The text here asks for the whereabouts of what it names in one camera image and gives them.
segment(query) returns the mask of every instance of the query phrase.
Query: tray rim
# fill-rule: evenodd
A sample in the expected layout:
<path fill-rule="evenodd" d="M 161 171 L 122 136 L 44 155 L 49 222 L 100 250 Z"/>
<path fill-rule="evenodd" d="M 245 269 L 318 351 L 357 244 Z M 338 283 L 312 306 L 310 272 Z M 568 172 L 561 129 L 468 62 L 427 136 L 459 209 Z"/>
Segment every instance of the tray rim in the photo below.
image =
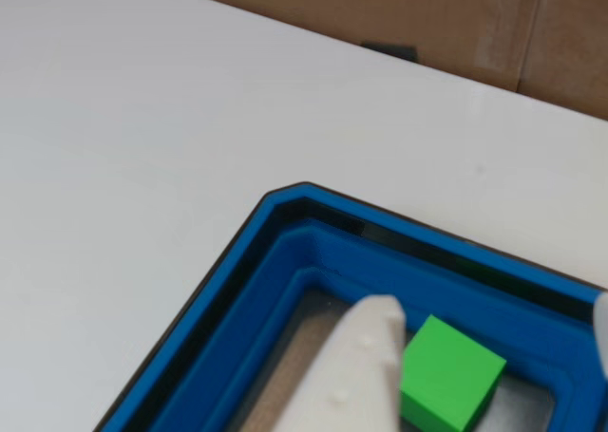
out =
<path fill-rule="evenodd" d="M 577 278 L 577 277 L 575 277 L 573 275 L 570 275 L 570 274 L 567 274 L 567 273 L 564 273 L 564 272 L 560 272 L 560 271 L 551 269 L 549 267 L 543 266 L 542 264 L 539 264 L 539 263 L 530 261 L 528 259 L 516 256 L 514 254 L 509 254 L 507 252 L 495 249 L 493 247 L 489 247 L 489 246 L 487 246 L 485 244 L 476 242 L 476 241 L 468 239 L 466 237 L 453 234 L 451 232 L 442 230 L 442 229 L 437 228 L 435 226 L 426 224 L 426 223 L 424 223 L 424 222 L 422 222 L 420 220 L 417 220 L 415 218 L 411 218 L 409 216 L 404 216 L 402 214 L 399 214 L 397 212 L 394 212 L 394 211 L 391 211 L 389 209 L 383 208 L 381 206 L 375 205 L 373 203 L 369 203 L 369 202 L 367 202 L 367 201 L 365 201 L 363 199 L 349 196 L 347 194 L 338 192 L 338 191 L 336 191 L 334 189 L 331 189 L 331 188 L 328 188 L 328 187 L 321 186 L 321 185 L 319 185 L 317 183 L 314 183 L 314 182 L 311 182 L 311 181 L 296 182 L 296 183 L 291 184 L 291 185 L 287 185 L 287 186 L 284 186 L 284 187 L 280 187 L 280 188 L 271 190 L 271 191 L 265 193 L 261 197 L 261 199 L 257 202 L 256 206 L 254 207 L 254 209 L 250 212 L 249 215 L 247 215 L 247 217 L 245 218 L 245 220 L 243 221 L 243 223 L 239 226 L 239 228 L 238 228 L 237 232 L 235 233 L 235 235 L 231 238 L 231 240 L 228 242 L 228 244 L 226 245 L 226 247 L 222 250 L 222 252 L 219 255 L 218 259 L 213 263 L 213 265 L 211 266 L 211 268 L 209 269 L 209 271 L 206 273 L 206 275 L 199 282 L 199 284 L 194 289 L 194 291 L 192 292 L 192 294 L 188 297 L 188 299 L 186 300 L 186 302 L 184 303 L 184 305 L 180 308 L 180 310 L 177 313 L 177 315 L 175 316 L 175 318 L 171 321 L 171 323 L 168 325 L 168 327 L 166 328 L 166 330 L 162 333 L 162 335 L 159 338 L 159 340 L 155 343 L 155 345 L 147 353 L 147 355 L 145 356 L 145 358 L 143 359 L 143 361 L 140 363 L 140 365 L 138 366 L 138 368 L 135 370 L 135 372 L 133 373 L 133 375 L 126 382 L 125 386 L 123 387 L 123 389 L 121 390 L 121 392 L 119 393 L 119 395 L 116 397 L 116 399 L 112 402 L 112 404 L 110 405 L 110 407 L 106 410 L 106 412 L 104 413 L 104 415 L 101 417 L 101 419 L 99 420 L 99 422 L 97 423 L 97 425 L 93 429 L 94 432 L 102 431 L 108 425 L 109 421 L 112 419 L 112 417 L 118 411 L 118 409 L 122 405 L 122 403 L 125 400 L 125 398 L 128 396 L 128 394 L 131 392 L 131 390 L 133 389 L 133 387 L 135 386 L 135 384 L 140 380 L 140 378 L 145 373 L 145 371 L 147 370 L 147 368 L 150 366 L 150 364 L 152 363 L 152 361 L 154 360 L 154 358 L 157 356 L 157 354 L 161 350 L 162 346 L 164 345 L 164 343 L 166 342 L 166 340 L 168 339 L 168 337 L 175 330 L 176 326 L 181 321 L 181 319 L 183 318 L 183 316 L 186 314 L 186 312 L 188 312 L 188 310 L 190 309 L 190 307 L 192 306 L 192 304 L 199 297 L 200 293 L 207 286 L 208 282 L 214 276 L 214 274 L 218 270 L 219 266 L 223 263 L 223 261 L 225 260 L 225 258 L 227 257 L 227 255 L 232 251 L 232 249 L 234 248 L 235 244 L 237 243 L 237 241 L 239 240 L 239 238 L 241 237 L 241 235 L 243 234 L 243 232 L 245 231 L 245 229 L 249 226 L 249 224 L 251 223 L 251 221 L 254 219 L 254 217 L 257 215 L 257 213 L 260 210 L 260 208 L 262 207 L 262 205 L 264 205 L 274 195 L 278 195 L 278 194 L 281 194 L 282 192 L 285 192 L 285 191 L 288 191 L 288 190 L 292 190 L 292 189 L 297 189 L 297 188 L 302 188 L 302 189 L 304 189 L 304 188 L 317 189 L 317 190 L 319 190 L 321 192 L 329 193 L 329 194 L 334 195 L 336 197 L 340 197 L 340 198 L 352 201 L 354 203 L 357 203 L 359 205 L 363 205 L 365 207 L 368 207 L 368 208 L 370 208 L 370 209 L 372 209 L 374 211 L 380 212 L 382 214 L 386 214 L 388 216 L 396 217 L 396 218 L 398 218 L 400 220 L 403 220 L 403 221 L 406 221 L 408 223 L 417 225 L 417 226 L 419 226 L 419 227 L 421 227 L 423 229 L 431 230 L 434 233 L 437 233 L 439 235 L 447 236 L 447 237 L 449 237 L 451 239 L 454 239 L 454 240 L 457 240 L 457 241 L 460 241 L 460 242 L 464 242 L 465 244 L 468 244 L 468 245 L 470 245 L 472 247 L 477 247 L 479 249 L 488 251 L 491 254 L 496 254 L 496 255 L 504 257 L 506 259 L 510 259 L 512 261 L 517 261 L 517 262 L 522 263 L 523 265 L 528 266 L 530 268 L 534 268 L 534 269 L 540 270 L 542 272 L 551 273 L 551 274 L 560 276 L 560 277 L 562 277 L 562 278 L 564 278 L 566 280 L 575 282 L 576 284 L 580 284 L 580 285 L 585 286 L 585 287 L 592 288 L 592 289 L 597 290 L 599 292 L 608 291 L 608 290 L 604 289 L 603 287 L 601 287 L 601 286 L 599 286 L 597 284 L 594 284 L 592 282 L 588 282 L 588 281 L 585 281 L 583 279 Z"/>

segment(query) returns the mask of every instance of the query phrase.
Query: white table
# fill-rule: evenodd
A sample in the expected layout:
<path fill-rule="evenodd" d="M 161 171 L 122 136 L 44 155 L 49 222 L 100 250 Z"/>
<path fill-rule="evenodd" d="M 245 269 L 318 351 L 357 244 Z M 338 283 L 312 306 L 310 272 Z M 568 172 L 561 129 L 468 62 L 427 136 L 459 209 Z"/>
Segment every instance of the white table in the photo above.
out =
<path fill-rule="evenodd" d="M 608 286 L 608 123 L 207 0 L 0 0 L 0 430 L 92 428 L 268 190 Z"/>

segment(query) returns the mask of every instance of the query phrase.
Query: green cube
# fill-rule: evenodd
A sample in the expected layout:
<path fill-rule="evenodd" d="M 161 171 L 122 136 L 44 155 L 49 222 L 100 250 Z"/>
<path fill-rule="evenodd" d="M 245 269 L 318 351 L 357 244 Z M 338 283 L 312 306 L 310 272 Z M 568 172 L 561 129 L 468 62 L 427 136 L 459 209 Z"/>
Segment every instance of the green cube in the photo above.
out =
<path fill-rule="evenodd" d="M 506 361 L 430 315 L 403 354 L 401 416 L 425 432 L 470 430 Z"/>

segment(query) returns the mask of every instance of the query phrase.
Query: blue foam insert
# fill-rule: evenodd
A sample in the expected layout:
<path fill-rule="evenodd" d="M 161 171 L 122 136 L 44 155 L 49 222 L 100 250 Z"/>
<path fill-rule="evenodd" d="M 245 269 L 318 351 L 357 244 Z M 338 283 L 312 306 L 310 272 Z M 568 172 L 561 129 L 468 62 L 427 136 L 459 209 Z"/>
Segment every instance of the blue foam insert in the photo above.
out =
<path fill-rule="evenodd" d="M 312 185 L 269 195 L 236 243 L 171 329 L 142 375 L 104 425 L 123 430 L 151 386 L 180 349 L 222 283 L 276 205 L 312 197 L 349 215 L 483 262 L 587 304 L 599 292 L 555 273 L 473 246 Z M 347 302 L 368 294 L 395 295 L 417 330 L 433 313 L 503 356 L 507 370 L 550 388 L 556 399 L 550 431 L 591 431 L 602 414 L 606 383 L 588 323 L 482 284 L 416 256 L 353 235 L 314 218 L 282 226 L 179 386 L 163 403 L 153 431 L 220 431 L 306 289 Z"/>

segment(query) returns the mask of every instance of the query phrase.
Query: cardboard wall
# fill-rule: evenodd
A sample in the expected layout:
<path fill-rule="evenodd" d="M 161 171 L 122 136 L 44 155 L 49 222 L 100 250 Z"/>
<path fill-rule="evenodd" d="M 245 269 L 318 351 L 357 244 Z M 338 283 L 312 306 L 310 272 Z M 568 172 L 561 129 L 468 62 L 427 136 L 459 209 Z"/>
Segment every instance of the cardboard wall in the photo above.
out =
<path fill-rule="evenodd" d="M 419 62 L 516 90 L 538 0 L 218 0 L 360 45 L 416 47 Z"/>
<path fill-rule="evenodd" d="M 608 0 L 541 0 L 519 91 L 608 119 Z"/>

